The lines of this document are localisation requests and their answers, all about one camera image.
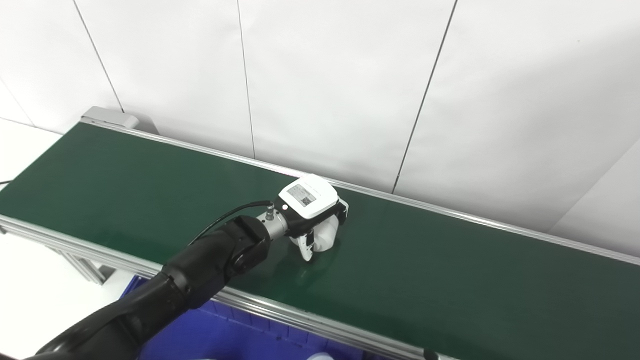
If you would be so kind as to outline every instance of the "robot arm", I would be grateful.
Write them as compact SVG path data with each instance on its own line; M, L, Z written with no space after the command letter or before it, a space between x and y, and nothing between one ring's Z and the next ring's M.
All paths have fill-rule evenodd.
M178 316L202 306L232 277L264 261L271 241L282 236L305 239L304 246L299 245L308 260L310 255L306 256L304 249L308 252L314 247L314 228L324 227L328 223L325 220L334 216L341 219L340 223L344 221L346 203L331 199L305 218L308 214L296 212L287 200L291 202L278 196L257 218L238 216L197 237L151 280L71 326L29 359L136 359L142 345ZM327 248L324 244L320 250Z

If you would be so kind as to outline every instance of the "white wall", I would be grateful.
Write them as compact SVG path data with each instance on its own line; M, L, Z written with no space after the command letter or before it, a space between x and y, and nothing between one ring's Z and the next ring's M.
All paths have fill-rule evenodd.
M0 78L31 123L57 133L92 105L120 109L73 1L0 2Z
M434 68L452 7L5 2L0 117L64 132L121 103L165 136L640 255L640 187L619 185L640 4L461 1Z

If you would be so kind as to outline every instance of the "black cable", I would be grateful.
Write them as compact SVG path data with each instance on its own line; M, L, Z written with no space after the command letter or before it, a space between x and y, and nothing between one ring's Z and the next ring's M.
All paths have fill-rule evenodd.
M235 208L235 209L233 209L233 210L231 210L229 212L226 212L224 215L222 215L221 217L217 218L216 220L213 220L213 222L211 224L207 225L207 227L205 227L204 230L200 231L200 234L196 235L196 237L193 238L193 240L191 240L189 245L191 245L197 239L201 238L212 227L218 225L219 222L221 222L222 220L228 218L229 216L233 215L234 213L237 213L238 211L240 211L242 209L257 208L258 206L269 206L269 205L272 205L272 204L273 203L270 200L263 200L263 201L254 201L254 202L250 202L248 204L240 205L237 208Z

